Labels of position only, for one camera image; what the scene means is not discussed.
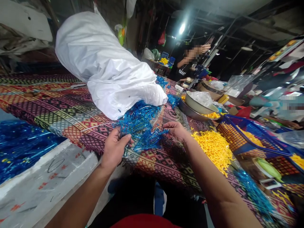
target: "patterned tablecloth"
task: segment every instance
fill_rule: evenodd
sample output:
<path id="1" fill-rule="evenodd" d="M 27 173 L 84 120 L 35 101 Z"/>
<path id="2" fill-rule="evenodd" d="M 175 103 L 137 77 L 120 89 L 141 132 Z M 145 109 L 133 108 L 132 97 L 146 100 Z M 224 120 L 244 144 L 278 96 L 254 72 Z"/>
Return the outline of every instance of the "patterned tablecloth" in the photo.
<path id="1" fill-rule="evenodd" d="M 95 106 L 86 87 L 73 87 L 80 84 L 83 83 L 71 74 L 2 76 L 0 77 L 0 107 L 20 119 L 65 136 L 73 143 L 101 154 L 105 139 L 112 130 L 111 124 L 84 132 L 81 130 L 113 121 Z M 169 85 L 173 88 L 175 82 L 169 81 Z M 166 93 L 175 94 L 176 90 L 166 88 Z M 168 103 L 163 105 L 158 117 L 152 121 L 155 127 L 162 126 L 168 121 L 179 121 L 189 131 L 191 127 L 194 130 L 205 131 L 212 125 L 212 123 L 192 120 L 178 108 L 172 110 Z M 171 140 L 164 140 L 162 145 L 161 149 L 140 152 L 129 150 L 128 158 L 124 159 L 124 162 L 161 180 L 201 194 L 181 145 Z M 250 200 L 246 189 L 231 170 L 228 170 L 227 179 L 264 227 L 277 227 L 260 215 L 259 207 Z M 278 215 L 283 217 L 287 224 L 292 225 L 293 215 L 285 207 L 284 202 L 272 196 L 271 200 L 278 210 Z"/>

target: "yellow container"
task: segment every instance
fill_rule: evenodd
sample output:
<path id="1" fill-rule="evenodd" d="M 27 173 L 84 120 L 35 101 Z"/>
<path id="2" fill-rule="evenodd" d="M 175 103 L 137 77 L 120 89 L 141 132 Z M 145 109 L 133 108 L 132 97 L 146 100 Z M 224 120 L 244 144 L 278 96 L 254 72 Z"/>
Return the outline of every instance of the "yellow container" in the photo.
<path id="1" fill-rule="evenodd" d="M 221 96 L 221 98 L 218 100 L 218 102 L 223 105 L 228 100 L 229 100 L 229 96 L 227 94 L 224 94 L 223 96 Z"/>

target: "black shirt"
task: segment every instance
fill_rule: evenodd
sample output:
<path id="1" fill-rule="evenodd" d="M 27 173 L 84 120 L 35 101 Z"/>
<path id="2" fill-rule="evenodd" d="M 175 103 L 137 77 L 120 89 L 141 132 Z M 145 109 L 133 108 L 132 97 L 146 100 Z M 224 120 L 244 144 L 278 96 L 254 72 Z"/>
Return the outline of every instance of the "black shirt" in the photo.
<path id="1" fill-rule="evenodd" d="M 192 66 L 192 63 L 184 64 L 180 68 L 177 68 L 177 64 L 184 59 L 184 56 L 181 56 L 180 58 L 177 58 L 174 62 L 174 65 L 172 66 L 170 75 L 168 76 L 169 79 L 173 81 L 179 81 L 181 79 L 184 79 L 186 77 L 190 76 L 190 68 Z"/>

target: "human hand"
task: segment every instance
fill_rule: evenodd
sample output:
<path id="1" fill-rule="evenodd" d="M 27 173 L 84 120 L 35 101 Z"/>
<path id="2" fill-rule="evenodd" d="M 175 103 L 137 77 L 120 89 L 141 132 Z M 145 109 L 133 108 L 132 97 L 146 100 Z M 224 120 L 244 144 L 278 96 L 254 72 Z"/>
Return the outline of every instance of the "human hand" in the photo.
<path id="1" fill-rule="evenodd" d="M 301 128 L 301 126 L 300 126 L 299 124 L 294 123 L 294 122 L 291 122 L 291 121 L 287 121 L 287 120 L 284 121 L 282 124 L 285 125 L 285 126 L 288 126 L 288 127 L 290 127 L 290 128 L 294 128 L 294 129 L 299 129 L 299 128 Z"/>
<path id="2" fill-rule="evenodd" d="M 211 48 L 210 44 L 200 45 L 196 47 L 196 53 L 197 54 L 204 54 Z"/>
<path id="3" fill-rule="evenodd" d="M 188 138 L 191 138 L 190 133 L 179 122 L 168 122 L 162 127 L 169 130 L 169 137 L 174 137 L 181 143 L 185 143 Z"/>
<path id="4" fill-rule="evenodd" d="M 113 172 L 116 166 L 120 163 L 122 155 L 124 154 L 125 146 L 131 140 L 131 144 L 134 140 L 131 139 L 131 135 L 125 135 L 121 139 L 120 128 L 115 128 L 111 131 L 107 139 L 105 140 L 104 155 L 101 161 L 101 168 Z"/>

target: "cardboard box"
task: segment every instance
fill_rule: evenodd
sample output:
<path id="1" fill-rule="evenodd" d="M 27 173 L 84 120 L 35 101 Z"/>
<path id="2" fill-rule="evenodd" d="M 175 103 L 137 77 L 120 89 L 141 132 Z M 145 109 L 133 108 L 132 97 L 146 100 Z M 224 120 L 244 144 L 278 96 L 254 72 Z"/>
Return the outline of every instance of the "cardboard box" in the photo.
<path id="1" fill-rule="evenodd" d="M 232 104 L 234 104 L 235 106 L 242 106 L 242 104 L 244 104 L 244 100 L 241 100 L 241 99 L 239 99 L 239 98 L 235 98 L 235 97 L 233 97 L 233 96 L 230 96 L 230 95 L 228 95 L 229 96 L 229 102 L 230 103 L 232 103 Z"/>
<path id="2" fill-rule="evenodd" d="M 236 115 L 238 114 L 238 109 L 236 108 L 236 106 L 233 106 L 231 109 L 228 110 L 229 114 L 231 115 Z"/>
<path id="3" fill-rule="evenodd" d="M 224 94 L 224 91 L 214 89 L 209 86 L 208 82 L 206 82 L 205 80 L 199 83 L 196 89 L 202 92 L 209 92 L 212 100 L 218 100 Z"/>

